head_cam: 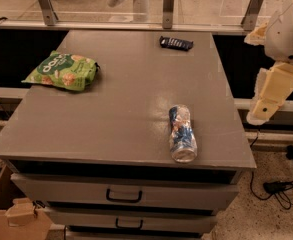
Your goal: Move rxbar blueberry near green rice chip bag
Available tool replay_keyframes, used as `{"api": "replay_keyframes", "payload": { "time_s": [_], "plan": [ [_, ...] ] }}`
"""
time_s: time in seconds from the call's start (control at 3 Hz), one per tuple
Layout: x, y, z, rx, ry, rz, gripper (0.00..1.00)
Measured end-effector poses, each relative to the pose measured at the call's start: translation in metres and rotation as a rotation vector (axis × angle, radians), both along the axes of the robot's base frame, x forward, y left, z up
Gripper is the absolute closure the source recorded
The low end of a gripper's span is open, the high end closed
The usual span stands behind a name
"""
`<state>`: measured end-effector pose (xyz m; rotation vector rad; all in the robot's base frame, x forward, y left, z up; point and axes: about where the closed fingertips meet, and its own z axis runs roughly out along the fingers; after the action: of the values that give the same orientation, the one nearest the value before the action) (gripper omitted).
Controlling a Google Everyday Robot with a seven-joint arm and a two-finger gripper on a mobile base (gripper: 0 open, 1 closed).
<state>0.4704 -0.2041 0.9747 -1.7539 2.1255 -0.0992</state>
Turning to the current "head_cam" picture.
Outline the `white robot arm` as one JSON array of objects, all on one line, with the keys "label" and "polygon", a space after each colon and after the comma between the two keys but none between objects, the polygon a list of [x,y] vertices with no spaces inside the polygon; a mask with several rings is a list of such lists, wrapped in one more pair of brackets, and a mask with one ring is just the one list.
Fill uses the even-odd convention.
[{"label": "white robot arm", "polygon": [[293,0],[285,0],[270,20],[250,32],[244,42],[263,45],[265,54],[274,60],[272,67],[259,70],[246,116],[249,124],[262,125],[293,92]]}]

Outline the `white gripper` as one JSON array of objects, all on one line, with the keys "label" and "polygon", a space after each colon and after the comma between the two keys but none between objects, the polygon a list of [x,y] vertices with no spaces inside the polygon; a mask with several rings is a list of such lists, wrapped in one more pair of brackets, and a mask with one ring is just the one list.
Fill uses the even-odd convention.
[{"label": "white gripper", "polygon": [[283,61],[275,62],[270,69],[261,68],[257,74],[246,120],[251,125],[262,125],[293,92],[293,0],[286,0],[269,23],[256,27],[244,38],[244,42],[253,46],[265,43],[266,55]]}]

